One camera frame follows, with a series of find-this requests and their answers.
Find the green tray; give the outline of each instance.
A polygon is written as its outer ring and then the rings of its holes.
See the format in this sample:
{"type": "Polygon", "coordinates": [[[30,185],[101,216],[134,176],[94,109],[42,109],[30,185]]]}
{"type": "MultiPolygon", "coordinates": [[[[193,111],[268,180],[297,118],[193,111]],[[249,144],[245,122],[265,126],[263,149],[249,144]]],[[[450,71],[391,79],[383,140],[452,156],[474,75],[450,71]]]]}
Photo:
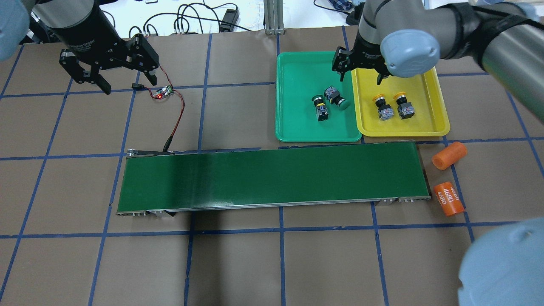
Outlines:
{"type": "Polygon", "coordinates": [[[429,199],[414,142],[127,158],[118,215],[429,199]]]}
{"type": "Polygon", "coordinates": [[[351,74],[331,71],[334,52],[285,52],[277,58],[276,137],[283,142],[356,142],[361,139],[355,118],[351,74]],[[336,87],[350,106],[341,111],[326,102],[329,119],[317,121],[311,98],[336,87]]]}

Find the power adapter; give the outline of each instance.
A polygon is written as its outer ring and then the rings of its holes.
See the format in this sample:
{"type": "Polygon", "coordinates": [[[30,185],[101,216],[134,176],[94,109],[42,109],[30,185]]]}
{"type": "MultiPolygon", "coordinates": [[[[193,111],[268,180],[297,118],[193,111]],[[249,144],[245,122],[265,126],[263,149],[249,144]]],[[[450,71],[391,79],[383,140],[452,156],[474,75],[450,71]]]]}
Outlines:
{"type": "Polygon", "coordinates": [[[234,25],[238,23],[240,18],[240,12],[238,9],[227,9],[221,25],[219,26],[219,32],[232,32],[234,30],[234,25]]]}

